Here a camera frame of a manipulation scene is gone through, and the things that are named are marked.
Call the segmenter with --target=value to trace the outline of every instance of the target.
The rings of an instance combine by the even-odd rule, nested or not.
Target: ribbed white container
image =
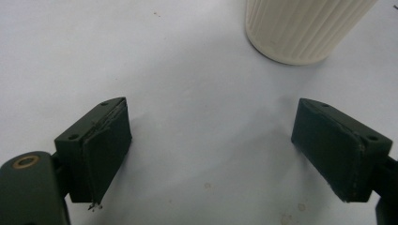
[[[248,0],[246,33],[265,56],[285,64],[325,59],[377,0]]]

